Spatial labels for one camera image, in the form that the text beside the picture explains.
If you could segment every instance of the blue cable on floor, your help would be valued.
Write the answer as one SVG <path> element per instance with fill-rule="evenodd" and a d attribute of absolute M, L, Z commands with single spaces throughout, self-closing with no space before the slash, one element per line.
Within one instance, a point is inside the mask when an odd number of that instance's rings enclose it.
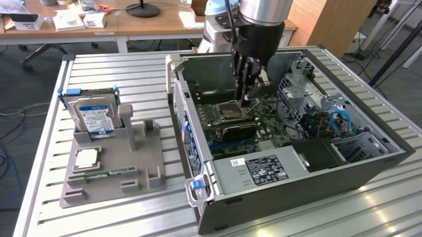
<path fill-rule="evenodd" d="M 11 205 L 11 203 L 14 203 L 16 201 L 19 194 L 20 194 L 20 183 L 19 183 L 16 166 L 15 166 L 12 159 L 6 154 L 0 154 L 0 156 L 7 159 L 7 162 L 10 162 L 11 166 L 12 166 L 12 170 L 14 170 L 15 178 L 16 178 L 16 183 L 18 183 L 16 184 L 18 190 L 16 190 L 15 196 L 6 202 L 6 204 L 0 205 L 0 210 L 2 210 L 2 209 L 7 208 L 7 206 Z"/>
<path fill-rule="evenodd" d="M 20 121 L 7 120 L 7 119 L 3 119 L 3 118 L 0 118 L 0 121 L 4 121 L 4 122 L 14 122 L 14 123 L 19 123 L 19 124 L 20 124 L 20 129 L 19 129 L 19 132 L 18 132 L 16 136 L 15 136 L 12 139 L 10 139 L 7 142 L 2 142 L 2 143 L 0 143 L 0 146 L 4 146 L 4 145 L 7 145 L 8 143 L 11 143 L 11 142 L 22 135 L 26 126 L 24 126 L 23 122 L 20 122 Z"/>

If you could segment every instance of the chair wheel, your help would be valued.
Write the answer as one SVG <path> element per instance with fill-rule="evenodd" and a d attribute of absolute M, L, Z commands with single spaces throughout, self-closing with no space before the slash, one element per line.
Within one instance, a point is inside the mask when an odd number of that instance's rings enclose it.
<path fill-rule="evenodd" d="M 23 66 L 23 70 L 30 73 L 34 71 L 34 67 L 32 66 Z"/>
<path fill-rule="evenodd" d="M 99 48 L 99 44 L 98 43 L 91 43 L 91 47 L 98 49 Z"/>
<path fill-rule="evenodd" d="M 28 46 L 26 46 L 26 45 L 19 45 L 18 48 L 19 48 L 22 51 L 28 51 Z"/>

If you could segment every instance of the motherboard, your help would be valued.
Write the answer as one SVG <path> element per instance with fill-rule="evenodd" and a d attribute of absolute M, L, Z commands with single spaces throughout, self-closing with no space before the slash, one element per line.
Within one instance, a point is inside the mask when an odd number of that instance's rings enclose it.
<path fill-rule="evenodd" d="M 197 104 L 214 159 L 271 150 L 293 140 L 274 104 L 271 97 L 254 99 L 249 107 L 239 107 L 234 100 Z"/>

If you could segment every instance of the black stand pole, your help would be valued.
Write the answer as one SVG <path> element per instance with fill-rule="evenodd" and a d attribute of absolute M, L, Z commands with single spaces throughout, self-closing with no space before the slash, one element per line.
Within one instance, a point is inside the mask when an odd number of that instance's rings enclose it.
<path fill-rule="evenodd" d="M 397 48 L 394 54 L 392 55 L 392 57 L 389 58 L 389 60 L 386 61 L 386 63 L 384 64 L 382 68 L 379 69 L 377 75 L 373 77 L 373 79 L 369 82 L 370 86 L 374 86 L 377 81 L 381 79 L 382 75 L 385 74 L 385 72 L 389 70 L 389 68 L 392 67 L 392 64 L 394 63 L 394 61 L 397 60 L 397 58 L 401 56 L 401 54 L 404 53 L 405 49 L 408 48 L 408 46 L 410 45 L 410 43 L 414 41 L 416 37 L 418 36 L 418 34 L 422 31 L 422 20 L 418 23 L 418 26 L 416 27 L 414 31 L 412 31 L 410 35 L 408 36 L 408 38 L 405 39 L 402 45 Z"/>
<path fill-rule="evenodd" d="M 139 4 L 128 5 L 126 12 L 140 18 L 150 18 L 159 15 L 159 8 L 152 4 L 144 3 L 144 0 L 139 0 Z"/>

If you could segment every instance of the wooden cabinet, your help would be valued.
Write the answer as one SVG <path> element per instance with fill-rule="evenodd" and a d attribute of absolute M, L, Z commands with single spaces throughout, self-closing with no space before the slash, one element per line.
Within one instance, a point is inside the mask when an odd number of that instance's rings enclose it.
<path fill-rule="evenodd" d="M 294 0 L 289 20 L 298 26 L 290 46 L 323 45 L 342 57 L 377 0 Z"/>

